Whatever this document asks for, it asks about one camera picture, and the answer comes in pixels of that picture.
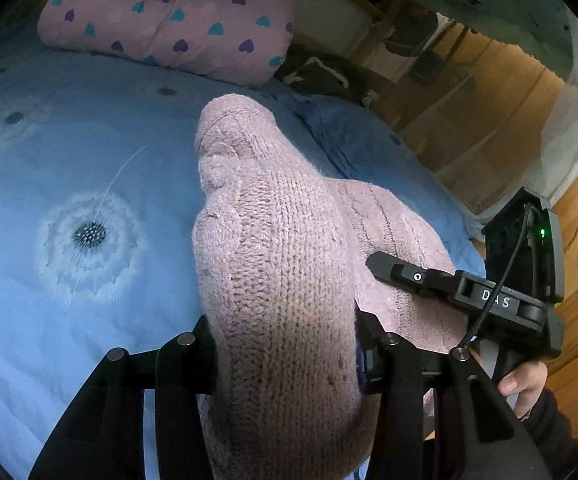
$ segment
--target blue comforter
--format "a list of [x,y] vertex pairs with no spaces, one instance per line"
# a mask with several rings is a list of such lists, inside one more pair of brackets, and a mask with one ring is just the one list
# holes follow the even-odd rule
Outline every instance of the blue comforter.
[[[458,208],[404,147],[388,140],[383,151],[382,123],[278,85],[51,50],[34,20],[0,31],[0,461],[14,478],[27,477],[108,349],[159,348],[201,315],[193,144],[214,97],[257,99],[323,174],[392,190],[440,232],[456,266],[482,272]],[[145,420],[155,478],[149,402]]]

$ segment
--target metal screw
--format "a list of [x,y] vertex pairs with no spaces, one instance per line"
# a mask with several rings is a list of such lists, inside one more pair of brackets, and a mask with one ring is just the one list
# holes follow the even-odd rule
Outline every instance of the metal screw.
[[120,361],[123,357],[125,357],[125,349],[123,348],[112,348],[107,352],[107,359],[110,361]]
[[191,333],[191,332],[182,333],[178,336],[178,338],[176,339],[176,342],[180,346],[193,345],[195,343],[195,335],[193,335],[193,333]]
[[469,359],[469,351],[466,348],[454,348],[451,350],[451,356],[458,361]]
[[398,334],[394,334],[393,332],[385,332],[381,336],[380,340],[385,345],[393,346],[397,345],[400,342],[400,337],[398,336]]

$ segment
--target black cable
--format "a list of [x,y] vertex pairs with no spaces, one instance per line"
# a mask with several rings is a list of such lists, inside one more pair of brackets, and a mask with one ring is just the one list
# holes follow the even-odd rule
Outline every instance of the black cable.
[[531,211],[535,211],[538,215],[540,214],[539,209],[536,208],[536,206],[534,206],[533,204],[528,203],[524,206],[524,217],[522,218],[522,227],[520,227],[520,236],[518,236],[518,241],[515,243],[514,252],[511,254],[511,258],[509,258],[509,263],[506,264],[506,269],[502,273],[501,278],[498,280],[498,283],[496,283],[496,286],[491,291],[491,294],[489,295],[488,299],[486,300],[485,306],[482,307],[482,311],[480,312],[478,319],[476,320],[476,322],[473,325],[471,325],[471,327],[467,331],[466,335],[462,338],[462,341],[460,341],[460,344],[458,345],[459,347],[467,348],[469,346],[469,344],[471,343],[471,340],[478,333],[478,330],[480,330],[480,328],[482,327],[482,324],[485,322],[487,314],[493,308],[493,304],[496,301],[498,294],[500,294],[500,290],[502,289],[502,286],[504,285],[504,281],[506,280],[507,276],[509,275],[509,272],[511,272],[511,267],[514,265],[515,257],[518,255],[518,251],[520,250],[520,245],[522,244],[522,238],[526,234],[527,223],[529,220],[529,213]]

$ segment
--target human hand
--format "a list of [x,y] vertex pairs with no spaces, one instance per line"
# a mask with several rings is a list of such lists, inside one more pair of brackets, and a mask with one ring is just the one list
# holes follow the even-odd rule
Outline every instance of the human hand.
[[498,384],[498,390],[504,396],[518,394],[514,413],[524,417],[535,403],[547,383],[547,365],[541,361],[527,361],[507,374]]

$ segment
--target knit fabric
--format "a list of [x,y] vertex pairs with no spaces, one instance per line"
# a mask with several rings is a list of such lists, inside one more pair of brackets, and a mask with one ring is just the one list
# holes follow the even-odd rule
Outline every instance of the knit fabric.
[[338,480],[370,453],[379,396],[360,394],[354,301],[386,330],[447,352],[466,319],[376,282],[383,250],[454,269],[433,230],[384,189],[326,179],[243,96],[212,101],[196,141],[207,194],[194,254],[216,342],[201,402],[220,480]]

